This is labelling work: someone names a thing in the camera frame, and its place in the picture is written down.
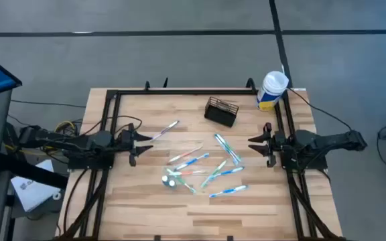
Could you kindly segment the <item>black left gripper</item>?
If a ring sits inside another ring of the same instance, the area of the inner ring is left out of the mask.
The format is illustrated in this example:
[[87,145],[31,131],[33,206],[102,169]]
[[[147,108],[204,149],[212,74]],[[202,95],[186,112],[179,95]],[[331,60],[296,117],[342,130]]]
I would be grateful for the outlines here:
[[134,157],[138,157],[140,154],[146,152],[153,145],[146,145],[141,147],[135,147],[135,141],[150,141],[152,137],[148,137],[145,135],[139,134],[133,125],[133,123],[129,123],[121,129],[117,137],[117,152],[129,152],[130,155]]

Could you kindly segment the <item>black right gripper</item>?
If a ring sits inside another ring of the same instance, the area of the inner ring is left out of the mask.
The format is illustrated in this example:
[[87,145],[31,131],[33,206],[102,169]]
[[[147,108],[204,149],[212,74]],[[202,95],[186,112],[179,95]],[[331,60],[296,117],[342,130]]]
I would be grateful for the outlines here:
[[260,153],[262,156],[270,157],[274,151],[281,151],[283,146],[286,144],[286,137],[284,131],[275,131],[271,134],[272,126],[271,123],[265,123],[264,133],[258,137],[252,137],[248,139],[250,142],[263,143],[266,145],[248,145],[252,150]]

